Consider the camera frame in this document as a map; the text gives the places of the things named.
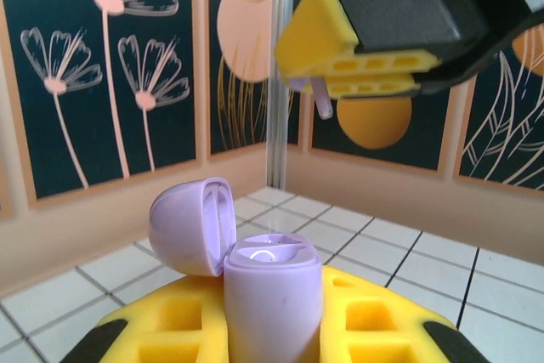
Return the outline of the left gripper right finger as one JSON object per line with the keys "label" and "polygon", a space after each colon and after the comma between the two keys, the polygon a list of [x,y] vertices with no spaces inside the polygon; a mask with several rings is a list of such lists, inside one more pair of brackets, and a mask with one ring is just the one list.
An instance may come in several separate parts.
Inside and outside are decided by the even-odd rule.
{"label": "left gripper right finger", "polygon": [[449,363],[488,359],[444,316],[340,269],[322,269],[320,361]]}

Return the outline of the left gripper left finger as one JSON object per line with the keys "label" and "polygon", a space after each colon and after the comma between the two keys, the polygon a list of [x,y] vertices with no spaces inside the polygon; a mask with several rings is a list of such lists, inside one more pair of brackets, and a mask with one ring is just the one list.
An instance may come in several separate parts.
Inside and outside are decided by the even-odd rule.
{"label": "left gripper left finger", "polygon": [[64,362],[226,363],[221,278],[186,276],[102,318]]}

